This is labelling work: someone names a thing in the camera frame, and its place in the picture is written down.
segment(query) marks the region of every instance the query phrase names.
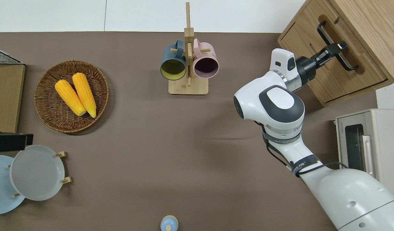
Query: dark teal mug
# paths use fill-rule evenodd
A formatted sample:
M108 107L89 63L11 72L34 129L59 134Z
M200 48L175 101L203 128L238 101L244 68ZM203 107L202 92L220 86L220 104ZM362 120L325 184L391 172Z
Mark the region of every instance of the dark teal mug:
M177 40L175 44L168 45L163 51L160 72L168 80L178 80L185 76L183 47L184 42Z

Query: corn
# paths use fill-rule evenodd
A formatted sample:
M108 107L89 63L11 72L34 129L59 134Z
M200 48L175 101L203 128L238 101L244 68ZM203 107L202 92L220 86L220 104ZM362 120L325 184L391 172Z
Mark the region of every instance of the corn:
M86 76L83 73L74 74L73 83L84 108L87 110L91 117L95 118L96 103L94 102L93 93L91 93Z
M66 80L59 80L55 84L55 89L64 102L77 116L82 116L84 113L86 113L86 110L84 109L83 104L81 103L76 92Z

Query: light blue plate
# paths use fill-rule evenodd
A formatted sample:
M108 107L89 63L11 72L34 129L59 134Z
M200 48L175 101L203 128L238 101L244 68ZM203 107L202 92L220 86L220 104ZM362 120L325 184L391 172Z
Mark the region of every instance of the light blue plate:
M10 168L6 168L12 162L13 158L0 155L0 214L13 210L24 200L22 195L12 198L18 193L10 182Z

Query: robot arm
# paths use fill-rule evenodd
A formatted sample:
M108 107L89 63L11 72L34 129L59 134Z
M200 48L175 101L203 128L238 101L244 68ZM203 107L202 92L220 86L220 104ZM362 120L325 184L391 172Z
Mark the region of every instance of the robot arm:
M297 60L291 52L275 49L270 71L238 90L234 105L241 118L262 127L267 148L302 178L338 230L394 231L394 196L366 172L327 168L301 138L304 103L292 92L344 48L332 44L311 58Z

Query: white wall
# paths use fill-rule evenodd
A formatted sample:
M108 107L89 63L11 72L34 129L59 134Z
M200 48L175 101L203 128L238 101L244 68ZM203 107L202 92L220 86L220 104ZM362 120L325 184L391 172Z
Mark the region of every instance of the white wall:
M394 83L375 91L378 108L394 109Z
M275 32L305 0L190 0L196 32ZM0 32L177 31L185 0L0 0Z

